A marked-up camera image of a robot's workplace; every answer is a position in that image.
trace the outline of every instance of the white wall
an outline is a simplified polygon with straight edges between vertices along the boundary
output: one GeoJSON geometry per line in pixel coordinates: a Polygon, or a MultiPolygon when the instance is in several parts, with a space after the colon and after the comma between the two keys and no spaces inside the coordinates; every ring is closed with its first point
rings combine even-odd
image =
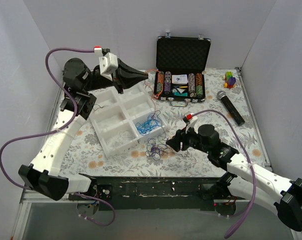
{"type": "MultiPolygon", "coordinates": [[[[156,38],[212,39],[207,66],[242,66],[275,0],[24,0],[50,48],[111,51],[137,69],[155,67],[156,38]]],[[[55,56],[60,67],[73,54],[55,56]]],[[[94,56],[83,60],[93,67],[94,56]]]]}
{"type": "Polygon", "coordinates": [[[302,0],[277,0],[243,65],[274,171],[302,178],[302,0]]]}
{"type": "MultiPolygon", "coordinates": [[[[45,132],[57,87],[45,69],[48,47],[22,0],[0,0],[0,147],[8,140],[45,132]]],[[[53,72],[61,69],[51,61],[53,72]]],[[[19,183],[18,169],[38,152],[43,139],[13,143],[4,166],[19,183]]],[[[0,240],[11,238],[22,190],[0,170],[0,240]]]]}

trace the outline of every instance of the microphone head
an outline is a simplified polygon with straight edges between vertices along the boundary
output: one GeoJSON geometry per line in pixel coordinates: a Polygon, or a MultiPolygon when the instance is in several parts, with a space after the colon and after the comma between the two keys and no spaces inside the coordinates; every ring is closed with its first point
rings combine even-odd
{"type": "Polygon", "coordinates": [[[219,91],[216,96],[217,96],[218,99],[221,100],[222,97],[226,96],[226,93],[225,93],[225,91],[219,91]]]}

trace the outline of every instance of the floral tablecloth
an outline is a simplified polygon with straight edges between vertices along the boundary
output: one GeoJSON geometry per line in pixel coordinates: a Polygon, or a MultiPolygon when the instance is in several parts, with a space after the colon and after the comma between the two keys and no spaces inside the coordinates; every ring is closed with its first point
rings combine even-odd
{"type": "MultiPolygon", "coordinates": [[[[150,74],[148,79],[148,82],[152,85],[154,85],[154,76],[155,74],[150,74]]],[[[265,156],[259,144],[254,122],[246,104],[236,70],[207,69],[204,72],[204,76],[206,90],[206,100],[204,103],[189,103],[188,107],[177,108],[170,106],[168,101],[155,101],[157,110],[162,112],[167,122],[171,125],[171,129],[167,131],[167,136],[172,137],[176,130],[185,126],[185,123],[181,120],[181,117],[185,113],[215,109],[230,119],[251,159],[256,164],[263,166],[266,163],[265,156]],[[245,120],[245,124],[242,126],[236,125],[221,101],[216,98],[217,92],[224,89],[224,81],[221,77],[226,71],[232,72],[237,79],[236,87],[226,89],[225,91],[245,120]]],[[[219,132],[222,141],[243,153],[230,127],[220,115],[216,113],[203,113],[198,118],[195,129],[201,124],[213,124],[219,132]]],[[[224,174],[224,170],[215,167],[208,161],[205,153],[191,148],[188,150],[188,153],[181,152],[181,154],[175,154],[171,150],[168,150],[160,160],[146,157],[145,150],[146,144],[140,143],[120,155],[107,159],[94,128],[88,120],[77,132],[76,138],[66,153],[61,166],[61,175],[86,173],[91,176],[122,177],[220,177],[224,174]]]]}

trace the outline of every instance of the gray floor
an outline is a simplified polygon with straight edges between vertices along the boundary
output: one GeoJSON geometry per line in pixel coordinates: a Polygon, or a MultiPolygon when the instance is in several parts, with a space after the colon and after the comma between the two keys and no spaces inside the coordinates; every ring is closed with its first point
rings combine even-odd
{"type": "MultiPolygon", "coordinates": [[[[24,240],[201,240],[224,239],[233,219],[218,218],[199,210],[117,210],[109,227],[99,227],[79,218],[74,203],[33,203],[24,240]]],[[[97,212],[94,218],[107,222],[111,212],[97,212]]],[[[254,206],[241,228],[230,238],[238,240],[291,240],[291,231],[276,216],[254,206]]]]}

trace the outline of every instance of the white tray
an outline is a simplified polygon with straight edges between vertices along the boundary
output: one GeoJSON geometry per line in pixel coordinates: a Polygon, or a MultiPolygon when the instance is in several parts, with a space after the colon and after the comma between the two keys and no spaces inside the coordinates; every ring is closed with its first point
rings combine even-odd
{"type": "Polygon", "coordinates": [[[162,114],[158,114],[158,117],[163,122],[163,128],[157,127],[145,136],[139,134],[136,129],[136,123],[144,123],[149,114],[154,112],[152,99],[142,83],[124,90],[123,94],[118,94],[116,89],[111,87],[94,95],[97,100],[89,119],[106,157],[120,154],[136,146],[138,141],[146,142],[151,137],[163,134],[163,129],[169,129],[162,114]]]}

